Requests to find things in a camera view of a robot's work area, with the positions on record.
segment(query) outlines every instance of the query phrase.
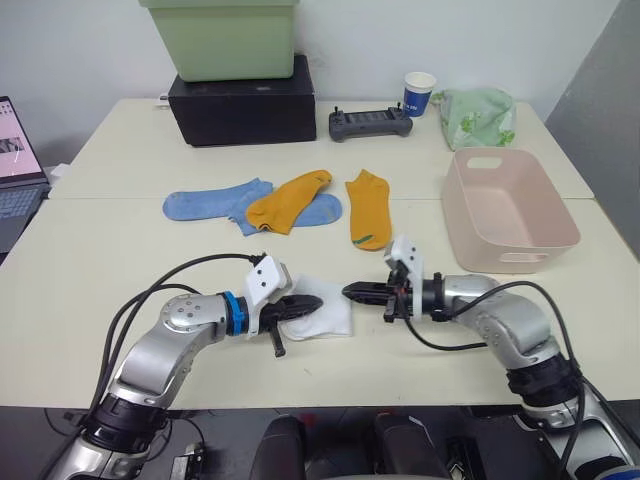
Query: black box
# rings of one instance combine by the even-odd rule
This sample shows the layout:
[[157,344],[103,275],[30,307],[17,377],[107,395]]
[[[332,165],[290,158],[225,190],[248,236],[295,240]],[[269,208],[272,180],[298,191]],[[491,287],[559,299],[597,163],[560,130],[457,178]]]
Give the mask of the black box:
[[185,142],[194,147],[316,139],[313,84],[304,55],[295,56],[291,78],[187,83],[176,77],[169,105]]

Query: blue sock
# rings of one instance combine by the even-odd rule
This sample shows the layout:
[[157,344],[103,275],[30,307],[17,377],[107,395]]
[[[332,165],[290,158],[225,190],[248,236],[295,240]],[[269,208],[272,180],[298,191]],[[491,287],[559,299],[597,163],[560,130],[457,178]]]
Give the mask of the blue sock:
[[203,218],[224,217],[247,192],[264,188],[270,182],[254,178],[250,182],[221,190],[199,192],[174,192],[162,205],[162,211],[171,220],[200,220]]
[[269,182],[263,182],[265,185],[258,186],[253,190],[245,193],[238,202],[229,209],[228,217],[232,222],[235,222],[242,230],[242,234],[246,237],[258,233],[260,230],[255,228],[247,220],[247,208],[256,200],[262,197],[266,197],[273,192],[273,185]]
[[[231,209],[229,218],[236,222],[242,230],[242,234],[246,237],[260,232],[247,221],[247,208],[259,198],[269,195],[271,191],[260,193],[257,189],[248,192],[238,203]],[[342,205],[333,195],[327,193],[319,193],[313,201],[305,207],[298,218],[296,218],[294,227],[314,227],[317,225],[328,225],[338,220],[342,216]]]

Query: green plastic bag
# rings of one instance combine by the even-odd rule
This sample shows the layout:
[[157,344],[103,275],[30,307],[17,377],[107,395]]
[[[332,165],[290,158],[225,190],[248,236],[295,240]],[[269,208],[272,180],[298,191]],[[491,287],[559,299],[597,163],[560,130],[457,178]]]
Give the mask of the green plastic bag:
[[515,138],[515,103],[502,90],[443,90],[432,102],[440,105],[442,132],[451,150],[506,147]]

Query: blue ring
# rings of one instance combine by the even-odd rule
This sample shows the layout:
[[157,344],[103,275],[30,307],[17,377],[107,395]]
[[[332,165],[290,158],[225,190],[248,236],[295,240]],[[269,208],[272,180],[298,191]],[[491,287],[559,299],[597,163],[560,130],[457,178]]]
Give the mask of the blue ring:
[[602,477],[603,480],[631,480],[633,478],[640,478],[640,470],[627,470],[626,472],[617,472]]
[[231,305],[231,321],[233,322],[233,334],[240,335],[242,333],[242,323],[244,322],[246,315],[240,310],[238,300],[233,296],[231,292],[224,292],[224,296]]

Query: white bracket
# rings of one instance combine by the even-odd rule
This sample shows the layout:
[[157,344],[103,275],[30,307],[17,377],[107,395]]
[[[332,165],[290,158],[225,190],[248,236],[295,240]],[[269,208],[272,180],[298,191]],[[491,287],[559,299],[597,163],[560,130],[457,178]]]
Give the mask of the white bracket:
[[409,282],[413,289],[413,318],[422,319],[422,279],[424,278],[424,257],[406,235],[398,235],[387,247],[384,261],[391,268],[397,262],[402,263],[409,274]]
[[291,288],[291,278],[284,264],[273,257],[263,258],[244,281],[244,298],[249,312],[247,337],[254,337],[260,329],[260,311],[267,303],[273,303]]

